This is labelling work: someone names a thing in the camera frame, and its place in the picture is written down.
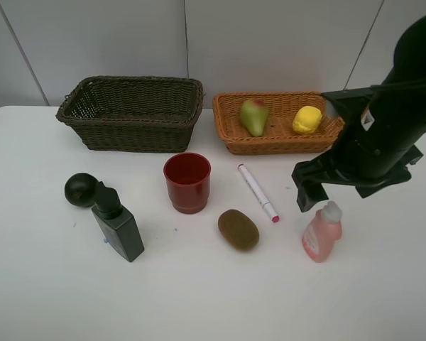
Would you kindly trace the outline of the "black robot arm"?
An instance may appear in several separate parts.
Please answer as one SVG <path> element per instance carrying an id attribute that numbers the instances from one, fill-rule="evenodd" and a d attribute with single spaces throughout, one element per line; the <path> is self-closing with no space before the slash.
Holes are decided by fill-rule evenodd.
<path id="1" fill-rule="evenodd" d="M 423 156 L 415 143 L 426 133 L 426 16 L 398 40 L 381 84 L 321 96 L 344 128 L 329 150 L 295 165 L 301 212 L 327 200 L 325 183 L 352 186 L 366 198 L 409 181 L 408 165 Z"/>

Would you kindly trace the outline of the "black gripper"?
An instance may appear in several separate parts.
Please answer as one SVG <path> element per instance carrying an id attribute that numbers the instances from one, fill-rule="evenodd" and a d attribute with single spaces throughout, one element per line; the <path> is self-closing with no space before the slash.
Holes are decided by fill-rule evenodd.
<path id="1" fill-rule="evenodd" d="M 345 158 L 336 148 L 331 148 L 311 161 L 295 165 L 292 178 L 297 186 L 298 207 L 301 212 L 308 212 L 317 203 L 328 200 L 325 184 L 354 187 L 366 198 L 391 185 L 407 182 L 411 179 L 408 166 L 415 165 L 422 157 L 423 153 L 411 146 L 393 166 L 382 172 L 372 163 L 378 158 L 376 155 Z"/>

